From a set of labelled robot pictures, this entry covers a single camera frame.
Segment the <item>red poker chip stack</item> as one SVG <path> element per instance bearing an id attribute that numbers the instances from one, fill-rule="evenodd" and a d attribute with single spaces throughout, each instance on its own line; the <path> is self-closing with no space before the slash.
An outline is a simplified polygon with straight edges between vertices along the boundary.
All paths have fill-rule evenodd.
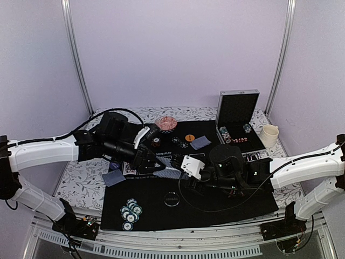
<path id="1" fill-rule="evenodd" d="M 154 139 L 152 140 L 152 142 L 151 142 L 151 145 L 152 145 L 153 147 L 159 147 L 160 144 L 161 144 L 160 138 L 154 138 Z"/>

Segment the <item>blue playing card deck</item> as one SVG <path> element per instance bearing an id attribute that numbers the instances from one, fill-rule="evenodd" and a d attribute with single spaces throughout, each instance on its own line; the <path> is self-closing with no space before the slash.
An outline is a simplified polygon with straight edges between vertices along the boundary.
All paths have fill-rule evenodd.
<path id="1" fill-rule="evenodd" d="M 165 165 L 165 169 L 153 172 L 154 176 L 166 179 L 187 179 L 187 175 L 181 170 L 181 164 L 183 161 L 183 156 L 174 155 L 171 158 L 168 157 L 158 157 L 158 160 Z"/>

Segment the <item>black 100 poker chip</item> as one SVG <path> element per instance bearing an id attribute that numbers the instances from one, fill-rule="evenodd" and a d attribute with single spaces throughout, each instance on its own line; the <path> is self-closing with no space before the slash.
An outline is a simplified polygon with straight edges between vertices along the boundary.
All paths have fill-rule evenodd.
<path id="1" fill-rule="evenodd" d="M 175 144 L 179 144 L 181 142 L 181 140 L 177 137 L 172 138 L 171 141 Z"/>

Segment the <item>clear dealer button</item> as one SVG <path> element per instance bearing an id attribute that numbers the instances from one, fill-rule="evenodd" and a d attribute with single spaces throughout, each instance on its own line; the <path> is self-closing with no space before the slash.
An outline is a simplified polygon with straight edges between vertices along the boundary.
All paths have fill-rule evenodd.
<path id="1" fill-rule="evenodd" d="M 180 203 L 180 196 L 176 192 L 168 192 L 164 196 L 163 201 L 168 207 L 176 207 Z"/>

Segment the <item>black poker chip stack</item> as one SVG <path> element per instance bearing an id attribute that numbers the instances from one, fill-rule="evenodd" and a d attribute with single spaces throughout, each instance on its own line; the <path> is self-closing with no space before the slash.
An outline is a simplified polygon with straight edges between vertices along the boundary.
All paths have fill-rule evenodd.
<path id="1" fill-rule="evenodd" d="M 188 144 L 186 142 L 180 143 L 181 148 L 188 148 Z"/>

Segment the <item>dealt blue card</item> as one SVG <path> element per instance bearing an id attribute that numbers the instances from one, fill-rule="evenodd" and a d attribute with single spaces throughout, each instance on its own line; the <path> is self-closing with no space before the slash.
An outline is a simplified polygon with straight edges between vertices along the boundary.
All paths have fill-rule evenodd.
<path id="1" fill-rule="evenodd" d="M 211 144 L 211 141 L 208 140 L 206 136 L 199 137 L 190 143 L 194 150 L 199 150 L 205 146 L 208 146 L 209 144 Z"/>
<path id="2" fill-rule="evenodd" d="M 120 171 L 111 171 L 107 174 L 103 174 L 102 178 L 106 187 L 111 187 L 126 180 Z"/>

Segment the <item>orange big blind button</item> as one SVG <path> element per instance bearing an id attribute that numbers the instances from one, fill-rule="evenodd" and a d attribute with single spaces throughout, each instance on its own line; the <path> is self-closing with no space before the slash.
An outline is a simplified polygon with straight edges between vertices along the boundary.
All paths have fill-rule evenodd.
<path id="1" fill-rule="evenodd" d="M 192 142 L 195 140 L 195 136 L 192 135 L 192 134 L 188 134 L 185 136 L 185 140 L 188 141 L 188 142 Z"/>

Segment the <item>blue green chip stack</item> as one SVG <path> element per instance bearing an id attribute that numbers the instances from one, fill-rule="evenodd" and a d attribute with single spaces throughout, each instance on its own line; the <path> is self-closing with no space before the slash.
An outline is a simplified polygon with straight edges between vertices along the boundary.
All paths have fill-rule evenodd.
<path id="1" fill-rule="evenodd" d="M 121 207 L 120 213 L 125 221 L 134 223 L 139 220 L 140 215 L 143 213 L 143 209 L 134 198 L 131 198 L 126 201 L 125 206 Z"/>

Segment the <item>blue white poker chip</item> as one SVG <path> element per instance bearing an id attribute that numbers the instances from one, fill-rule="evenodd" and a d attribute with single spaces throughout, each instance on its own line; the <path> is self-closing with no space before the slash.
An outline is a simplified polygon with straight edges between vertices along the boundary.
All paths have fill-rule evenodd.
<path id="1" fill-rule="evenodd" d="M 132 231 L 133 230 L 133 224 L 131 222 L 126 221 L 122 224 L 122 229 L 124 231 Z"/>

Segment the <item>red black triangle card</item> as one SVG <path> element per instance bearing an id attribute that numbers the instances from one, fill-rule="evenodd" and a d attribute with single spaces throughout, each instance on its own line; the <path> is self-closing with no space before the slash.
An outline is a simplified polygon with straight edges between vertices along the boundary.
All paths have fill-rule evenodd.
<path id="1" fill-rule="evenodd" d="M 245 194 L 241 190 L 232 189 L 229 191 L 228 198 L 232 197 L 244 197 Z"/>

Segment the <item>purple small blind button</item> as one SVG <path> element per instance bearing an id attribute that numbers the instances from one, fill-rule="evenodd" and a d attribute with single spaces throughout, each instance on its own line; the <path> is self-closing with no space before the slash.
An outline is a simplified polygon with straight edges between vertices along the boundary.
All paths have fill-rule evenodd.
<path id="1" fill-rule="evenodd" d="M 110 168 L 110 170 L 112 170 L 112 171 L 118 170 L 118 169 L 120 168 L 120 165 L 119 165 L 118 163 L 116 163 L 116 162 L 111 162 L 111 163 L 109 164 L 109 168 Z"/>

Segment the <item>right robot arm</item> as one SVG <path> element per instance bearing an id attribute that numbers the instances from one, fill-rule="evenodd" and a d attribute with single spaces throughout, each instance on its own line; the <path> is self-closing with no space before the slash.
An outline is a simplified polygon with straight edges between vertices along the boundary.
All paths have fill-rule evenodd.
<path id="1" fill-rule="evenodd" d="M 334 144 L 315 152 L 288 158 L 276 158 L 270 162 L 270 172 L 256 192 L 269 182 L 273 189 L 296 182 L 324 178 L 302 199 L 285 208 L 285 217 L 279 223 L 279 231 L 290 235 L 314 213 L 328 205 L 333 198 L 344 193 L 344 135 L 337 136 Z"/>

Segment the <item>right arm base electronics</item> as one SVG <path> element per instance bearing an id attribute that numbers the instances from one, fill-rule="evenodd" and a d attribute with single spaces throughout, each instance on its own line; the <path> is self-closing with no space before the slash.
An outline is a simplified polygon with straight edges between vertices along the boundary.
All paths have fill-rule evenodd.
<path id="1" fill-rule="evenodd" d="M 264 241 L 276 240 L 278 249 L 284 254 L 295 253 L 300 248 L 306 230 L 306 221 L 287 216 L 282 220 L 260 225 Z"/>

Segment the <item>poker chip row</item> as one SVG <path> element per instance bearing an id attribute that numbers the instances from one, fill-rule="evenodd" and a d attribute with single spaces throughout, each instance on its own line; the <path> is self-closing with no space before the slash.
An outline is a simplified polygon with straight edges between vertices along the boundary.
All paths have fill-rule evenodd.
<path id="1" fill-rule="evenodd" d="M 252 131 L 251 125 L 250 124 L 243 125 L 243 130 L 246 134 L 249 134 Z"/>
<path id="2" fill-rule="evenodd" d="M 222 139 L 224 140 L 226 144 L 230 144 L 232 142 L 232 138 L 225 126 L 220 127 L 219 132 L 222 136 Z"/>

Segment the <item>right aluminium frame post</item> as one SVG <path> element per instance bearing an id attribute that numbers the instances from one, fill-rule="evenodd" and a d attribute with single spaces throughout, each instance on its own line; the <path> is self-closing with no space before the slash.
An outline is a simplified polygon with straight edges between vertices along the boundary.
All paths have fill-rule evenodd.
<path id="1" fill-rule="evenodd" d="M 280 52 L 279 52 L 278 61 L 277 61 L 277 65 L 276 65 L 276 69 L 275 69 L 275 73 L 274 73 L 274 77 L 272 81 L 271 90 L 268 95 L 268 100 L 267 100 L 265 112 L 264 112 L 267 117 L 270 116 L 273 110 L 274 101 L 278 93 L 278 87 L 280 84 L 282 72 L 284 69 L 284 63 L 285 63 L 285 59 L 286 59 L 286 55 L 288 51 L 289 40 L 292 34 L 295 8 L 296 8 L 296 0 L 288 0 Z"/>

